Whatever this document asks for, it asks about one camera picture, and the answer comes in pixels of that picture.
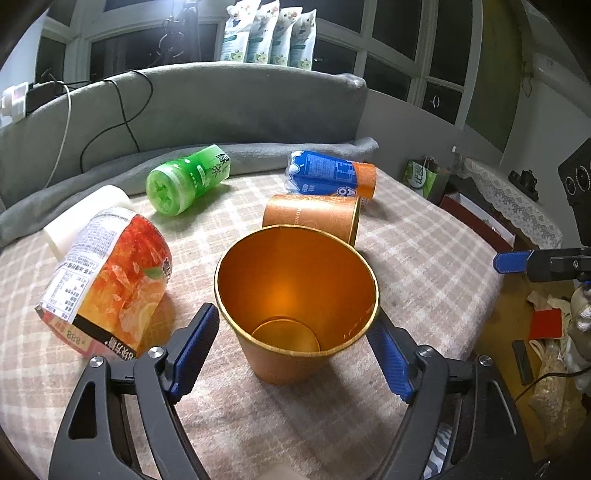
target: orange paper cup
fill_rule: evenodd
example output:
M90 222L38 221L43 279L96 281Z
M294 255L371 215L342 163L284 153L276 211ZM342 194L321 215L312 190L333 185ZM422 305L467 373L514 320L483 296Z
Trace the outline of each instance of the orange paper cup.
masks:
M379 309L378 282L363 257L298 225L268 226L232 245L214 292L253 372L275 385L315 373L365 335Z
M265 208L262 225L309 226L328 232L354 247L360 204L358 197L273 195Z

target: orange cylindrical container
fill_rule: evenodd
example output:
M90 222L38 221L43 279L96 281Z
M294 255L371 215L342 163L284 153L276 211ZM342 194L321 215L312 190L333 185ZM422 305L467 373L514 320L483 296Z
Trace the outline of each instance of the orange cylindrical container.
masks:
M351 162L357 174L357 195L366 200L374 198L377 174L371 163Z
M309 226L331 233L354 247L360 205L358 197L273 195L265 208L262 225Z

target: green tea bottle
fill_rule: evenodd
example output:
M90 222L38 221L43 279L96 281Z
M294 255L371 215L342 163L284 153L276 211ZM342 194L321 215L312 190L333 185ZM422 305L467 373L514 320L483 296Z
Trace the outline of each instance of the green tea bottle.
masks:
M153 169L146 179L146 194L156 210L174 216L229 176L230 157L211 145Z

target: blue gripper pad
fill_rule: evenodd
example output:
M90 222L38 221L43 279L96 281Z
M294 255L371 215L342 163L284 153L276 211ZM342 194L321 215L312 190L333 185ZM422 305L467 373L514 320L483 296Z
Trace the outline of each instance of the blue gripper pad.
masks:
M168 391L168 399L173 405L178 403L184 395L190 393L195 386L199 372L216 338L219 325L219 312L214 305L209 303L204 304L189 326L185 327L189 332L189 338L181 347L174 362L173 381Z
M408 403L413 397L415 388L408 379L408 362L394 338L379 319L373 323L366 336L390 391Z
M531 254L532 250L497 254L492 265L496 272L501 274L526 272L527 261Z

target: cup bottom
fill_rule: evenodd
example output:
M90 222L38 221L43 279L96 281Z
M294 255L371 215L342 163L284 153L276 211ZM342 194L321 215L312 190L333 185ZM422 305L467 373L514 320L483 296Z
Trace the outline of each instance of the cup bottom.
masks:
M252 332L252 336L267 345L291 352L320 352L320 344L314 332L293 319L267 320Z

